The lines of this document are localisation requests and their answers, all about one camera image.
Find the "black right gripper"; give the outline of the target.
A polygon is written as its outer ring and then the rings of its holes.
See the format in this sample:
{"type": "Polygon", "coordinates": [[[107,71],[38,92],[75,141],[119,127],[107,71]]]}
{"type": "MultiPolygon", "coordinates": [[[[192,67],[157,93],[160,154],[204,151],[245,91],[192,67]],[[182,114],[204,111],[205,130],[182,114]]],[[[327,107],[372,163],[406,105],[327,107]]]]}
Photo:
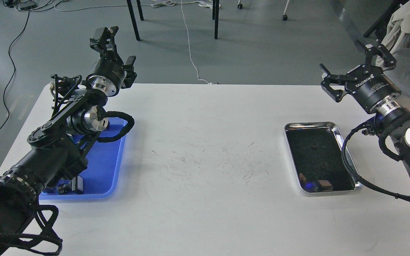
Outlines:
{"type": "Polygon", "coordinates": [[[357,66],[347,75],[334,75],[327,70],[325,65],[320,64],[324,72],[320,85],[335,102],[340,102],[346,94],[351,94],[367,114],[373,114],[377,112],[375,106],[379,101],[389,95],[399,96],[401,91],[384,75],[382,68],[372,65],[372,59],[375,55],[381,57],[386,70],[393,70],[397,61],[382,44],[373,46],[365,45],[361,40],[357,42],[366,53],[364,64],[357,66]],[[346,89],[333,89],[331,84],[346,86],[346,89]]]}

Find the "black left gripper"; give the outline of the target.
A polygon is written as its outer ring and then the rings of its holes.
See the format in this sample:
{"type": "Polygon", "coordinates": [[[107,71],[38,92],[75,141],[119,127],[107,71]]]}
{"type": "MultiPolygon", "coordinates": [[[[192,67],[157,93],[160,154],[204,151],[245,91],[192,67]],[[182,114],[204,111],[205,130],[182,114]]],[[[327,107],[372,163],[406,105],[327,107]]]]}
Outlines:
{"type": "Polygon", "coordinates": [[[115,44],[115,35],[118,30],[118,26],[97,28],[94,36],[90,38],[90,48],[99,53],[100,59],[93,66],[86,81],[93,89],[104,92],[107,97],[117,95],[120,89],[131,88],[137,77],[134,68],[135,55],[129,56],[122,68],[116,64],[119,63],[115,44]]]}

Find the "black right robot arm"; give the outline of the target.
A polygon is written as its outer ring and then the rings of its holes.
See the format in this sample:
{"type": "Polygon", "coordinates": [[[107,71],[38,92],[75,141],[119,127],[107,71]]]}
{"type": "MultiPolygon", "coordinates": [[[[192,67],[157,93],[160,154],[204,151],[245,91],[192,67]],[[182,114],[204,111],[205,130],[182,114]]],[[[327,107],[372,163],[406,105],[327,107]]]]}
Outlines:
{"type": "Polygon", "coordinates": [[[366,59],[361,65],[344,75],[330,73],[325,65],[320,64],[323,71],[321,88],[335,102],[340,102],[345,95],[351,95],[367,114],[374,117],[352,129],[341,147],[341,159],[347,172],[362,185],[396,199],[410,202],[410,196],[387,191],[360,176],[348,162],[347,143],[358,131],[364,135],[378,137],[381,151],[395,161],[404,164],[410,178],[410,111],[397,103],[401,90],[384,74],[382,67],[374,65],[375,55],[381,57],[387,70],[396,67],[397,61],[384,45],[365,45],[366,59]]]}

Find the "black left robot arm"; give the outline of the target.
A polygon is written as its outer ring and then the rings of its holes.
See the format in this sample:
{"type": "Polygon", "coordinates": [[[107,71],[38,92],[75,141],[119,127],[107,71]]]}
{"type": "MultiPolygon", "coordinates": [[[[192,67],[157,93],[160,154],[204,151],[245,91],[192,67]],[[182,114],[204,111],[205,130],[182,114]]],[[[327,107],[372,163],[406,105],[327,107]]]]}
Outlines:
{"type": "Polygon", "coordinates": [[[10,247],[59,255],[63,241],[53,230],[59,211],[39,204],[39,195],[60,179],[77,178],[87,168],[86,156],[95,142],[117,141],[133,128],[131,115],[104,109],[109,97],[130,88],[137,77],[136,57],[124,63],[117,53],[118,29],[96,29],[90,47],[100,59],[85,79],[52,76],[51,118],[28,136],[31,150],[0,176],[0,255],[10,247]],[[57,250],[34,250],[41,242],[52,243],[57,250]]]}

